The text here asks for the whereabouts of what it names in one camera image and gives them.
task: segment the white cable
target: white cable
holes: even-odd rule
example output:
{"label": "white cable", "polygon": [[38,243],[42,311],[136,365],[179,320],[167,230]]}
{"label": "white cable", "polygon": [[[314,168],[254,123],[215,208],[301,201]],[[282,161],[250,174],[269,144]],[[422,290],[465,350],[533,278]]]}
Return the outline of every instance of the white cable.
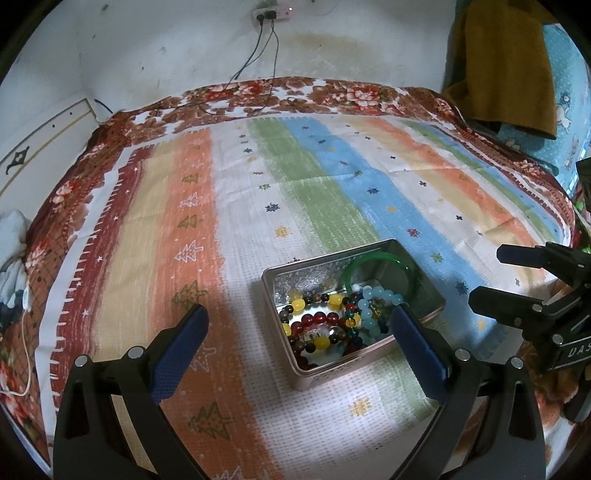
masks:
{"label": "white cable", "polygon": [[27,356],[27,368],[29,370],[29,379],[27,380],[27,387],[25,391],[22,393],[19,392],[10,392],[5,390],[0,390],[0,394],[4,395],[13,395],[14,397],[25,397],[29,393],[29,389],[31,388],[31,360],[29,358],[29,352],[27,351],[27,342],[25,340],[25,318],[24,316],[21,318],[21,336],[22,336],[22,346],[25,348],[25,355]]}

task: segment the white cloth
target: white cloth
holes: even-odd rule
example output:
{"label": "white cloth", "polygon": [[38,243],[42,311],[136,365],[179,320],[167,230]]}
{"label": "white cloth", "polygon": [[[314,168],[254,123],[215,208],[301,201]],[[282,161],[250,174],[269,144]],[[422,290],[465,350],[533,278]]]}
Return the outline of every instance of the white cloth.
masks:
{"label": "white cloth", "polygon": [[0,212],[0,303],[14,308],[15,292],[25,290],[22,257],[27,249],[27,219],[18,210]]}

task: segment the red bead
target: red bead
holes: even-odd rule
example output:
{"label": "red bead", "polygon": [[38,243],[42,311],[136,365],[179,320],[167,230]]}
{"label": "red bead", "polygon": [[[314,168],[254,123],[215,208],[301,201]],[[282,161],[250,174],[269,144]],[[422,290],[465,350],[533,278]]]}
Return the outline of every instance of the red bead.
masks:
{"label": "red bead", "polygon": [[314,314],[314,321],[319,325],[326,321],[326,314],[324,312],[316,312]]}
{"label": "red bead", "polygon": [[329,325],[335,326],[337,323],[339,323],[339,314],[336,312],[330,312],[327,316],[326,316],[326,322]]}
{"label": "red bead", "polygon": [[312,315],[310,315],[309,313],[306,313],[305,315],[302,315],[302,317],[301,317],[301,324],[304,327],[309,327],[313,323],[314,323],[314,317]]}
{"label": "red bead", "polygon": [[301,324],[301,322],[294,322],[290,326],[292,335],[298,335],[304,329],[304,326]]}

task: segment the mattress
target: mattress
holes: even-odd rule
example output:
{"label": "mattress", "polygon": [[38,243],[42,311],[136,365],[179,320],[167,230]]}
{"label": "mattress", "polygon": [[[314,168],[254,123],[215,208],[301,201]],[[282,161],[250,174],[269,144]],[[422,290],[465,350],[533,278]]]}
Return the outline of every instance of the mattress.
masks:
{"label": "mattress", "polygon": [[[430,90],[272,85],[209,86],[114,114],[45,202],[28,235],[31,395],[0,401],[46,459],[75,357],[118,358],[199,302],[209,334],[162,408],[211,478],[389,478],[436,405],[399,351],[293,391],[260,283],[268,267],[379,239],[398,239],[445,296],[432,325],[452,346],[496,362],[520,347],[518,330],[473,314],[467,298],[479,285],[550,297],[548,274],[502,265],[496,249],[572,244],[573,208],[555,179]],[[18,334],[0,350],[13,389],[27,382]],[[551,472],[580,430],[560,416],[576,384],[535,379]]]}

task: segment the blue stripe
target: blue stripe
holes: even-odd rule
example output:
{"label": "blue stripe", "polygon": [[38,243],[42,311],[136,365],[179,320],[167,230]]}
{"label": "blue stripe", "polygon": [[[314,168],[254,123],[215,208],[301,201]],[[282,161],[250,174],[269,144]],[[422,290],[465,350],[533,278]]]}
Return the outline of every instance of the blue stripe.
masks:
{"label": "blue stripe", "polygon": [[[485,280],[455,251],[450,241],[431,226],[413,203],[398,191],[390,178],[371,167],[345,140],[334,136],[315,119],[297,117],[284,118],[282,121],[300,145],[312,153],[327,174],[334,178],[367,221],[374,225],[380,237],[396,238],[445,296],[446,308],[440,321],[444,323],[441,329],[449,332],[447,340],[452,344],[461,340],[464,348],[471,348],[480,358],[490,357],[493,350],[490,349],[488,332],[478,331],[478,317],[467,305],[468,296],[460,294],[458,290],[461,282],[471,291],[479,285],[486,285]],[[378,192],[372,194],[369,192],[371,189],[377,189]],[[388,206],[396,207],[397,212],[388,212]],[[327,207],[335,208],[335,213],[338,213],[338,206]],[[412,237],[407,229],[416,229],[420,234]],[[443,256],[443,262],[433,260],[431,255],[434,252]],[[493,343],[498,344],[506,336],[507,328],[499,325],[492,330],[494,332],[490,334],[495,337]]]}
{"label": "blue stripe", "polygon": [[[413,121],[404,121],[404,124],[414,129],[415,123]],[[490,176],[497,179],[497,181],[500,184],[502,184],[507,190],[513,193],[516,197],[520,198],[521,201],[525,203],[525,205],[530,209],[531,214],[536,215],[536,217],[539,218],[540,222],[542,222],[548,229],[550,234],[553,235],[553,238],[544,239],[545,241],[553,241],[559,244],[562,243],[562,226],[556,223],[556,221],[550,215],[548,215],[548,212],[546,212],[539,203],[537,203],[529,195],[525,194],[519,188],[517,188],[517,186],[510,182],[497,168],[483,162],[480,158],[477,158],[460,142],[454,140],[452,137],[441,132],[439,129],[427,124],[420,124],[420,127],[421,129],[429,130],[431,133],[433,133],[433,135],[435,135],[441,142],[443,142],[447,147],[449,147],[450,150],[452,150],[452,153],[454,153],[454,155],[457,153],[465,157],[468,157],[469,160],[478,165],[478,169],[486,170],[486,172]]]}

